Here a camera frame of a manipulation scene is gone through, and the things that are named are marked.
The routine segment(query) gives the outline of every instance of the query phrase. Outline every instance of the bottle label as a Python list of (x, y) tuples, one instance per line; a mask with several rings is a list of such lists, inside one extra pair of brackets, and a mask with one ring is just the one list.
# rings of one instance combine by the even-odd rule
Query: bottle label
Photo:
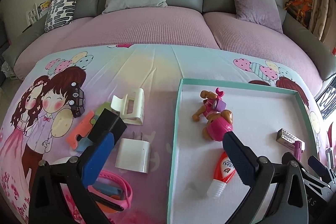
[(223, 178), (225, 178), (235, 170), (235, 167), (233, 166), (231, 160), (226, 157), (222, 160), (220, 169), (222, 171)]

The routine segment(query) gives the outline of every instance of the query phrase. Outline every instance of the sofa armrest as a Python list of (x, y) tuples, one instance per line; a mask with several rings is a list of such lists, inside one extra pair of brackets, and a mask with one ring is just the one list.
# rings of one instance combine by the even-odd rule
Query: sofa armrest
[(44, 24), (46, 17), (47, 15), (41, 17), (41, 19), (35, 22), (30, 28), (20, 34), (14, 41), (12, 41), (12, 45), (10, 45), (9, 48), (4, 51), (2, 56), (10, 67), (13, 68), (20, 54), (38, 37), (44, 34)]
[(288, 13), (282, 25), (282, 30), (283, 34), (292, 39), (310, 57), (323, 81), (336, 74), (336, 57), (320, 40)]

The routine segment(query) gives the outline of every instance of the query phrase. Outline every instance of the brown pants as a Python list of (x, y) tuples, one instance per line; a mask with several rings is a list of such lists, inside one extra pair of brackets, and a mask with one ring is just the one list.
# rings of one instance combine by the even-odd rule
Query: brown pants
[(25, 151), (22, 155), (22, 166), (27, 178), (28, 171), (31, 169), (31, 175), (29, 180), (29, 193), (32, 192), (33, 182), (36, 175), (37, 168), (39, 166), (39, 161), (42, 159), (43, 154), (37, 153), (29, 148), (26, 144)]

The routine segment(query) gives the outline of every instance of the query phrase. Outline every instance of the glue bottle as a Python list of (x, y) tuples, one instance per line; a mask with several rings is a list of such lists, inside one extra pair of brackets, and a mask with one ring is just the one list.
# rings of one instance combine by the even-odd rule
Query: glue bottle
[(214, 199), (219, 198), (226, 184), (235, 173), (236, 169), (224, 151), (216, 165), (212, 183), (207, 191), (207, 196)]

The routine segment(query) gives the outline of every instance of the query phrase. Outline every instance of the black and white pillow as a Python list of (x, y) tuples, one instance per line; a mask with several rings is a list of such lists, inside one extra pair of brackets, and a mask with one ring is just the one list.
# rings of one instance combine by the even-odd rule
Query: black and white pillow
[(44, 31), (49, 32), (72, 22), (76, 0), (52, 0), (45, 20)]

